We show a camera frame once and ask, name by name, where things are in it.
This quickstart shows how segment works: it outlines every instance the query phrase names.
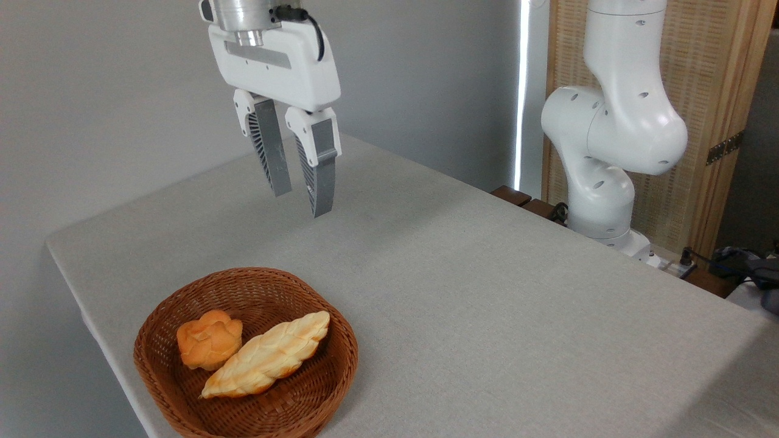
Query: bread roll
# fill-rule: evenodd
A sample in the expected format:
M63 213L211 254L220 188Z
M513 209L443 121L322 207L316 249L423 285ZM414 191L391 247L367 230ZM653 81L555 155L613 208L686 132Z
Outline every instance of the bread roll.
M309 313L253 337L206 381L201 397L262 393L314 355L329 324L328 312Z
M241 348L242 331L243 323L221 310L182 324L176 332L182 362L190 369L218 369Z

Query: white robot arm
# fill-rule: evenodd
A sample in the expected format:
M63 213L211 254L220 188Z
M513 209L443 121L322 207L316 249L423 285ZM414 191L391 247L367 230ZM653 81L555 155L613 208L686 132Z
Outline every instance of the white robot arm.
M292 190L273 101L290 105L314 217L332 209L335 159L341 155L330 105L340 82L327 36L299 0L201 0L211 48L225 82L236 87L235 110L276 196Z
M541 113L566 171L569 227L642 261L630 229L635 191L623 169L659 175L684 154L687 128L660 77L667 0L590 0L584 61L601 84L557 89Z

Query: electrical cable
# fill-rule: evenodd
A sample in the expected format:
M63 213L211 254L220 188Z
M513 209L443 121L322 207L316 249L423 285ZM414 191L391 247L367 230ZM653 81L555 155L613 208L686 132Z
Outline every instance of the electrical cable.
M322 61L322 58L325 57L325 37L322 35L322 29L319 28L319 23L316 22L314 17L308 14L308 11L303 8L293 8L290 5L286 5L277 7L273 11L273 14L282 21L310 21L314 26L314 31L316 32L316 43L319 46L319 56L317 57L316 61Z
M567 219L568 219L568 204L557 203L557 205L555 205L555 207L552 209L552 214L550 215L549 220L560 221L563 224L565 224Z
M731 268L731 267L727 267L727 266L725 266L723 264L719 264L719 263L717 263L717 262L715 262L713 260L708 259L705 256L701 256L699 253L696 253L695 251L693 251L693 249L690 248L690 247L684 248L684 250L682 251L682 258L685 257L685 253L688 253L687 256L689 256L689 254L692 254L692 255L698 257L699 259L701 259L704 262L708 263L710 266L718 267L718 268L720 268L722 270L726 270L726 271L732 272L733 274L737 274L737 275L740 275L742 277L749 277L749 278L752 278L753 280L765 281L765 282L771 283L771 284L776 283L775 279L768 278L768 277L762 277L760 275L757 275L757 274L754 273L754 270L752 272L748 272L748 271L744 271L744 270L738 270L738 269L734 269L734 268ZM758 269L779 272L779 270L774 269L774 268L770 268L770 267L761 267L761 268L758 268Z

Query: wicker basket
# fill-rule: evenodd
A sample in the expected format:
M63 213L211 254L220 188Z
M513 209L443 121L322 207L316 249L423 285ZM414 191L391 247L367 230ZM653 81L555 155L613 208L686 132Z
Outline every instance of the wicker basket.
M243 341L306 313L327 310L330 328L312 358L268 391L241 398L198 399L211 372L189 369L176 330L212 309L243 321ZM136 368L171 426L187 437L310 437L333 417L357 369L349 323L310 286L268 268L236 268L179 289L149 315L136 338Z

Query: gray tablecloth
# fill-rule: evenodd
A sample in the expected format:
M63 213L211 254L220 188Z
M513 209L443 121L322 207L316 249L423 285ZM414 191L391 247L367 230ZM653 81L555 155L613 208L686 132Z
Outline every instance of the gray tablecloth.
M321 436L779 436L779 326L348 136L333 211L248 156L48 246L150 436L146 316L217 270L276 267L351 322L354 386ZM292 145L287 156L295 157Z

